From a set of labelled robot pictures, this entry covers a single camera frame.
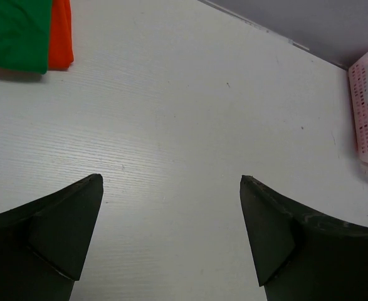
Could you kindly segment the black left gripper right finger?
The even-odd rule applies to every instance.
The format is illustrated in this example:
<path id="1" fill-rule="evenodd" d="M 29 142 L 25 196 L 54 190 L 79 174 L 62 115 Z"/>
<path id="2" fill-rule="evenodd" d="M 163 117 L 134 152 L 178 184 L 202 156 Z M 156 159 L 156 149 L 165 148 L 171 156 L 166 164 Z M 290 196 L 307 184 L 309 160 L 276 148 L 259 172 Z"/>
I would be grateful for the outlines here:
<path id="1" fill-rule="evenodd" d="M 268 300 L 368 300 L 368 227 L 321 213 L 243 176 L 240 200 Z"/>

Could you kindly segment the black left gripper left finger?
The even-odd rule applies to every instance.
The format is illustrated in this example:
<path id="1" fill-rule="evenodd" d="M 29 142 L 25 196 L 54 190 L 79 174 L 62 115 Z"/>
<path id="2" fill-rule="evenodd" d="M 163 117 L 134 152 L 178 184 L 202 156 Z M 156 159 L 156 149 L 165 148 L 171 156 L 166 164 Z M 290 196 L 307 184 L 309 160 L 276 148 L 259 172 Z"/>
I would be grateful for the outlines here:
<path id="1" fill-rule="evenodd" d="M 79 281 L 103 197 L 91 174 L 0 213 L 0 300 L 69 300 Z"/>

